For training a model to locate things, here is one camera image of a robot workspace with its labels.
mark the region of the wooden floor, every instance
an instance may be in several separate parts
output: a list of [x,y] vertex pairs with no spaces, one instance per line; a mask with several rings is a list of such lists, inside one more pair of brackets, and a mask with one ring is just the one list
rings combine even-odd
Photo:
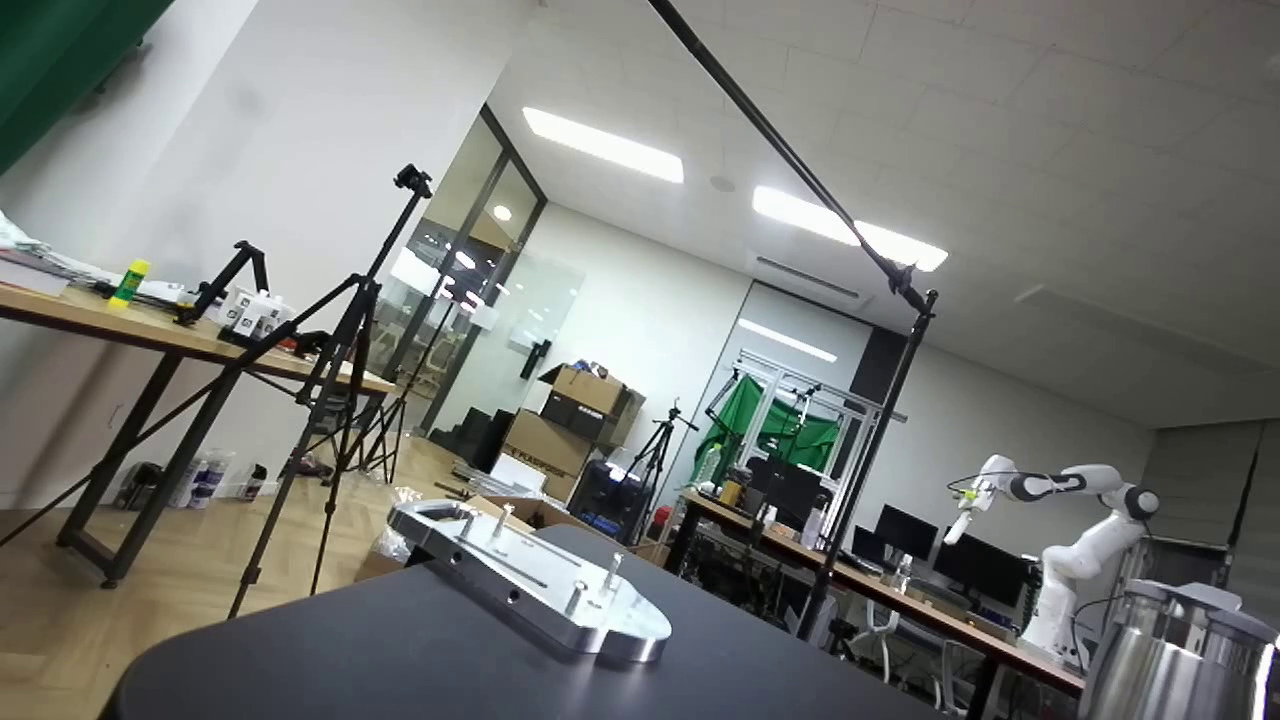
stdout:
[[[377,476],[348,476],[322,593],[392,569],[374,550],[392,494],[405,487],[436,494],[432,476],[448,476],[448,464],[429,440],[410,440],[395,487]],[[323,494],[327,487],[315,480],[298,480],[246,610],[309,596]],[[0,720],[95,714],[132,655],[178,631],[220,622],[268,502],[273,494],[164,510],[132,574],[112,593],[102,589],[93,562],[53,549],[64,510],[0,549]],[[130,510],[102,510],[93,528],[118,543],[130,518]]]

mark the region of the black table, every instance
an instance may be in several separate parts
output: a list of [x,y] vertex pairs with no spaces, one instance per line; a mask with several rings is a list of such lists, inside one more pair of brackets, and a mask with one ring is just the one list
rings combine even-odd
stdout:
[[[618,549],[582,528],[549,528],[544,535],[595,562],[610,562]],[[405,569],[156,642],[119,675],[103,714],[934,714],[928,702],[822,655],[796,637],[646,561],[627,561],[623,574],[675,629],[663,655],[646,668],[558,660],[432,569]]]

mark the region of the desk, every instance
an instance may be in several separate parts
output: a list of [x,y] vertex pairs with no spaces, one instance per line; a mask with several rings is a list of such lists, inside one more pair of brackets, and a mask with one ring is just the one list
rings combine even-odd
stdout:
[[[130,574],[130,569],[132,569],[136,550],[143,549],[148,530],[156,528],[168,494],[182,487],[183,471],[192,467],[192,458],[196,458],[214,418],[220,417],[225,400],[231,396],[231,388],[235,388],[235,381],[246,372],[246,366],[235,366],[246,348],[216,340],[214,325],[183,328],[168,312],[156,312],[148,303],[136,303],[130,312],[112,312],[103,303],[103,295],[84,291],[84,286],[67,286],[59,295],[50,295],[50,291],[29,291],[29,286],[0,282],[0,315],[161,350],[161,362],[156,362],[151,381],[136,396],[130,418],[119,423],[119,430],[108,444],[108,452],[102,455],[102,464],[88,471],[88,484],[84,484],[67,522],[56,535],[59,549],[82,550],[84,561],[93,561],[103,571],[103,589],[118,589]],[[220,362],[220,374],[208,388],[199,388],[192,400],[183,400],[178,410],[168,410],[168,417],[161,417],[151,423],[151,410],[156,410],[164,388],[171,385],[171,374],[178,374],[178,366],[183,360]],[[268,357],[260,357],[251,362],[251,372],[303,381],[313,372],[313,362],[298,360],[289,350],[268,350]],[[377,381],[377,374],[363,374],[360,392],[390,396],[392,385]],[[103,493],[112,487],[124,455],[142,440],[148,440],[156,428],[178,418],[183,407],[196,407],[196,417],[187,418],[183,440],[168,455],[161,487],[136,510],[136,522],[130,528],[124,543],[118,550],[103,549],[95,535],[88,535],[88,518],[102,508]]]
[[[595,530],[544,540],[610,562]],[[667,610],[675,637],[646,668],[558,660],[429,569],[363,579],[276,610],[156,642],[119,675],[108,720],[709,720],[875,714],[934,708],[837,663],[651,562],[623,574]]]
[[[692,543],[692,530],[696,530],[702,518],[714,518],[721,528],[735,528],[735,535],[752,530],[752,522],[741,510],[732,510],[732,508],[726,508],[726,502],[716,502],[709,494],[687,493],[685,494],[685,522],[675,528],[667,571],[685,569],[685,555],[687,555],[687,543]],[[784,530],[763,530],[763,543],[784,550],[784,555],[794,555],[796,562],[809,562],[809,569],[823,562],[822,550],[801,549]],[[936,607],[934,599],[904,596],[893,584],[886,584],[886,574],[862,571],[852,562],[837,562],[834,579],[847,584],[847,589],[863,593],[870,599],[875,599],[886,607],[896,607],[896,610],[904,610],[904,614],[914,614],[914,619],[919,619],[919,622],[928,622],[928,629],[936,629],[946,637],[957,637],[962,642],[983,652],[997,663],[1019,668],[1019,672],[1028,672],[1028,675],[1036,675],[1036,681],[1046,681],[1046,682],[1053,682],[1061,691],[1071,691],[1071,697],[1086,691],[1086,675],[1077,675],[1071,668],[1066,668],[1066,663],[1056,663],[1056,660],[1048,660],[1048,655],[1040,655],[1040,652],[1033,652],[1024,642],[1018,642],[1018,639],[993,637],[993,631],[969,622],[964,614],[957,614],[949,607]]]

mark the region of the robotic arm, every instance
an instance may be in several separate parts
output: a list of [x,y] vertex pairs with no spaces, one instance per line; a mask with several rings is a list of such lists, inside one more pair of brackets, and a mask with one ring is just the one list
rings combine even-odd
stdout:
[[997,493],[1024,502],[1048,494],[1101,494],[1112,508],[1101,522],[1086,528],[1077,543],[1048,543],[1040,555],[1046,579],[1024,642],[1066,660],[1071,652],[1077,589],[1146,535],[1161,500],[1155,493],[1124,484],[1112,464],[1071,464],[1040,476],[1018,471],[1007,455],[987,455],[975,480],[962,493],[962,518],[949,528],[946,543],[957,543],[974,522],[974,510],[993,508]]

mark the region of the glass wall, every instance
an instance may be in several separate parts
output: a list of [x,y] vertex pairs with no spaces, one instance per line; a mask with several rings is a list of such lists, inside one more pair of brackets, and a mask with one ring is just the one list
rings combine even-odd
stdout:
[[544,190],[483,108],[383,277],[374,366],[410,385],[410,418],[445,400]]

